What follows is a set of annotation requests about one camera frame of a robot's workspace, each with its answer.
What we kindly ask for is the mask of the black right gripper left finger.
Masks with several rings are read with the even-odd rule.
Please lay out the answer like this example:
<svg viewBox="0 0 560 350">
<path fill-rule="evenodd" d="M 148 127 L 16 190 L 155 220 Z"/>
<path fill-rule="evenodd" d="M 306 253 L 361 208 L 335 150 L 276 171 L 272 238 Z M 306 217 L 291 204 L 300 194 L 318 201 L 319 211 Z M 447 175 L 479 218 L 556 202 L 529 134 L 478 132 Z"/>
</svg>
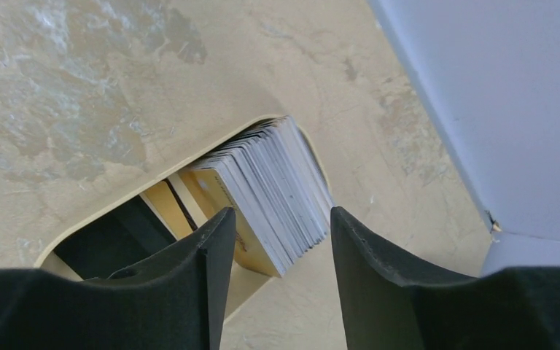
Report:
<svg viewBox="0 0 560 350">
<path fill-rule="evenodd" d="M 0 269 L 0 349 L 218 349 L 236 214 L 106 279 Z"/>
</svg>

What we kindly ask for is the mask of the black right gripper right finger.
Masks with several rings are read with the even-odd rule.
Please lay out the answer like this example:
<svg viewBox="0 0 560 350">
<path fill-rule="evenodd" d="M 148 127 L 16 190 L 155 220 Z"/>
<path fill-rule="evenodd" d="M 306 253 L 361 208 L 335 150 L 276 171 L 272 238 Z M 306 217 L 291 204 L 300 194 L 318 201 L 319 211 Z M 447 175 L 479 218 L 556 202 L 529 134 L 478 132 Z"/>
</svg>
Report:
<svg viewBox="0 0 560 350">
<path fill-rule="evenodd" d="M 349 349 L 560 349 L 560 267 L 474 278 L 393 244 L 340 206 L 330 221 Z"/>
</svg>

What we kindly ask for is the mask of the stack of credit cards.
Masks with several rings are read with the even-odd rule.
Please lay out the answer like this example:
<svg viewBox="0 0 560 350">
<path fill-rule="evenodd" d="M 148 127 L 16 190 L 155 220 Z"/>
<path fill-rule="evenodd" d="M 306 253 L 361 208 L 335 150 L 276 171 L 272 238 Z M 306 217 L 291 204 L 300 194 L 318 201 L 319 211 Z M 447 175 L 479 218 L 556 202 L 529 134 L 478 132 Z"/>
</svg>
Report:
<svg viewBox="0 0 560 350">
<path fill-rule="evenodd" d="M 327 237 L 334 204 L 307 135 L 289 115 L 258 117 L 211 142 L 139 197 L 176 239 L 232 208 L 235 261 L 272 277 Z"/>
</svg>

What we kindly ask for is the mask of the beige oval card tray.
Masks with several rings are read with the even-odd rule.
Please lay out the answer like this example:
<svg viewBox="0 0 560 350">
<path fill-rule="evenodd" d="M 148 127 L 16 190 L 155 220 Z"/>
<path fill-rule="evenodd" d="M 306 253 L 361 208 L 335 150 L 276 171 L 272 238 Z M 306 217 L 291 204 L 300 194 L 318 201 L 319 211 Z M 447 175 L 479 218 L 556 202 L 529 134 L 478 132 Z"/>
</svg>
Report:
<svg viewBox="0 0 560 350">
<path fill-rule="evenodd" d="M 104 278 L 180 241 L 140 199 L 141 192 L 59 235 L 41 251 L 36 267 L 73 281 Z M 234 253 L 235 244 L 226 314 L 232 314 L 269 280 L 282 277 L 242 268 L 235 261 Z"/>
</svg>

